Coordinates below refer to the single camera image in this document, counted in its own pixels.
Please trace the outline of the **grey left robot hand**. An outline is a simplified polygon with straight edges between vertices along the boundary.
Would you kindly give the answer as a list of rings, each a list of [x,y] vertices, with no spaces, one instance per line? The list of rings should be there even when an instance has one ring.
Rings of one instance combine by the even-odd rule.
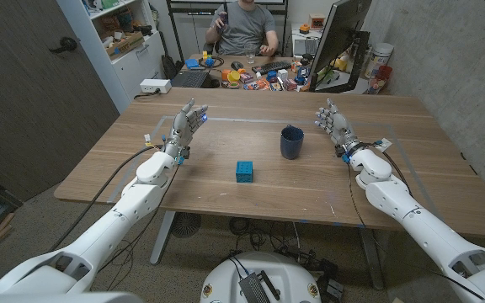
[[[207,105],[193,109],[195,100],[192,98],[174,117],[172,127],[163,148],[163,152],[171,157],[178,157],[189,148],[193,134],[207,121]]]

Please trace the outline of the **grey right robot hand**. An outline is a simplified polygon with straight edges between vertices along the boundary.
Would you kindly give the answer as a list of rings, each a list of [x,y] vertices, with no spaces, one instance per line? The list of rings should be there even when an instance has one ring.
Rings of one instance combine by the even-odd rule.
[[[337,157],[351,158],[364,144],[354,133],[350,122],[338,110],[336,103],[328,98],[327,106],[316,112],[315,125],[324,130],[334,144]]]

